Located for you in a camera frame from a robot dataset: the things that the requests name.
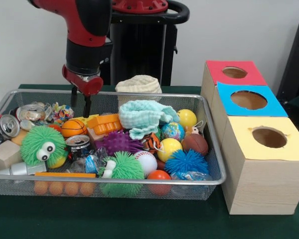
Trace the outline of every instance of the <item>towel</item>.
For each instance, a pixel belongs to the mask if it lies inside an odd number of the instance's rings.
[[[119,109],[121,125],[130,130],[131,139],[142,139],[150,133],[157,133],[159,121],[179,122],[172,106],[164,106],[156,101],[129,101]]]
[[[161,94],[160,84],[157,78],[147,75],[137,75],[128,80],[119,82],[115,87],[116,92],[127,93],[156,93]],[[133,96],[118,96],[119,106],[122,104],[135,100]],[[142,96],[142,100],[159,101],[157,96]]]

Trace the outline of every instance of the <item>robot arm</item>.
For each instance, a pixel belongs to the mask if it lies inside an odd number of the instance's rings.
[[[90,96],[103,86],[99,66],[109,59],[112,43],[106,38],[111,24],[111,0],[28,0],[36,8],[42,8],[62,16],[67,24],[66,64],[64,78],[85,96],[83,115],[90,114]]]

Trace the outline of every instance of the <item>light blue towel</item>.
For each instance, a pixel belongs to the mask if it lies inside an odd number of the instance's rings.
[[[157,133],[159,121],[179,122],[172,106],[164,106],[156,101],[128,101],[119,109],[121,125],[130,130],[131,139],[142,139],[149,133]]]

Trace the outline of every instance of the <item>purple spiky ball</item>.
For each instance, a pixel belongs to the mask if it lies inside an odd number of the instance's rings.
[[[137,139],[131,139],[128,132],[116,131],[109,133],[103,138],[103,141],[95,141],[96,148],[105,147],[109,156],[113,156],[115,152],[125,151],[136,153],[142,151],[143,144]]]

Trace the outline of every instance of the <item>white wall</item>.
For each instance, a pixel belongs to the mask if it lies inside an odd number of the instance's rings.
[[[190,20],[178,26],[172,85],[201,85],[203,63],[253,60],[277,90],[299,22],[299,0],[179,0]],[[26,0],[0,0],[0,100],[22,83],[67,84],[66,26]]]

